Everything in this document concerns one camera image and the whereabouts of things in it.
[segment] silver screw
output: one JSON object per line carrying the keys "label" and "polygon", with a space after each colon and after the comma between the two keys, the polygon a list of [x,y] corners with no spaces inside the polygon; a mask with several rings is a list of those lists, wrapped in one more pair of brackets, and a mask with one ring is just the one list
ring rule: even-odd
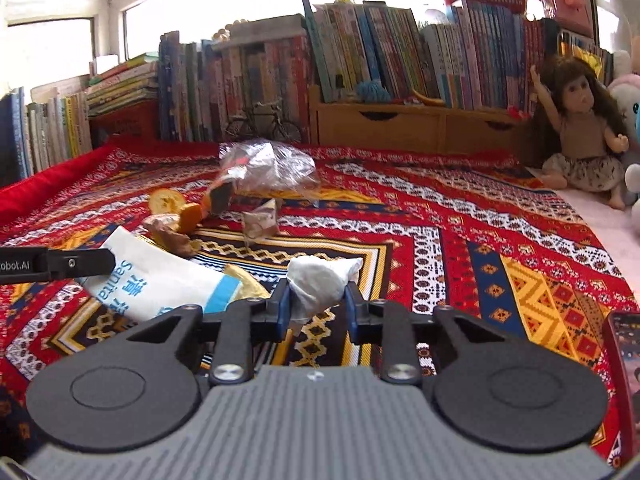
{"label": "silver screw", "polygon": [[310,381],[317,383],[318,381],[322,381],[324,379],[324,374],[320,370],[313,370],[309,372],[307,375]]}
{"label": "silver screw", "polygon": [[387,375],[396,381],[408,381],[418,376],[418,370],[415,366],[400,363],[398,365],[392,365]]}
{"label": "silver screw", "polygon": [[240,365],[220,365],[213,370],[213,376],[219,381],[237,381],[244,373],[244,368]]}

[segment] red blanket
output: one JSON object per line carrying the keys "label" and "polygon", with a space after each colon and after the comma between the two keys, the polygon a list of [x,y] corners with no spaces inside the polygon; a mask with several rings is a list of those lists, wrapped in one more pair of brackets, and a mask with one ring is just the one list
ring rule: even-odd
{"label": "red blanket", "polygon": [[[620,423],[602,343],[610,310],[636,310],[628,285],[570,206],[511,157],[420,156],[347,148],[306,148],[324,187],[319,208],[289,198],[277,237],[247,251],[230,210],[194,237],[194,260],[233,262],[266,288],[296,254],[361,256],[359,286],[369,298],[428,313],[451,304],[591,367],[609,391],[594,449],[617,465]],[[0,242],[95,247],[115,229],[139,228],[159,187],[197,201],[218,170],[212,144],[117,140],[0,192]],[[0,361],[0,416],[27,449],[37,446],[24,410],[29,380],[61,356],[126,328],[74,282],[0,287],[6,326]],[[356,347],[336,309],[315,317],[293,340],[267,346],[258,364],[375,365],[380,350]],[[419,349],[433,372],[428,348]]]}

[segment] doll's brown shirt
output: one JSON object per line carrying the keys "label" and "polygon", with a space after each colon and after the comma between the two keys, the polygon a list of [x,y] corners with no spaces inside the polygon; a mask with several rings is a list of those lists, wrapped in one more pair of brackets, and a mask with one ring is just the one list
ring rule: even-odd
{"label": "doll's brown shirt", "polygon": [[567,114],[562,118],[560,144],[569,158],[591,158],[607,155],[604,131],[606,119],[588,114]]}

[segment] brown hair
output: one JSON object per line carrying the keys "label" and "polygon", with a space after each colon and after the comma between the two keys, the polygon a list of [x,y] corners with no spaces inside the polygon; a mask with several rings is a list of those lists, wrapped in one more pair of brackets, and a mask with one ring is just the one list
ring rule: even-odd
{"label": "brown hair", "polygon": [[[574,56],[552,56],[546,59],[540,69],[540,81],[549,88],[554,104],[561,115],[566,113],[562,104],[562,91],[569,83],[581,76],[587,78],[593,94],[593,112],[597,116],[603,117],[616,135],[626,137],[625,123],[618,110],[618,103],[604,85],[598,81],[593,68],[587,62]],[[540,132],[543,136],[545,158],[559,153],[561,151],[560,137],[551,126],[543,106],[536,106],[531,122],[535,131]]]}

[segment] wooden cabinet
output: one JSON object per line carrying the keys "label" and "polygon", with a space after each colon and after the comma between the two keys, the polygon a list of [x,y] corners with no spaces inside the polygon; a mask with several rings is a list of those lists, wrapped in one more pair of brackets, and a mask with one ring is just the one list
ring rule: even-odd
{"label": "wooden cabinet", "polygon": [[311,142],[419,153],[477,153],[508,150],[538,166],[540,147],[527,125],[503,110],[465,111],[394,104],[326,104],[309,92]]}

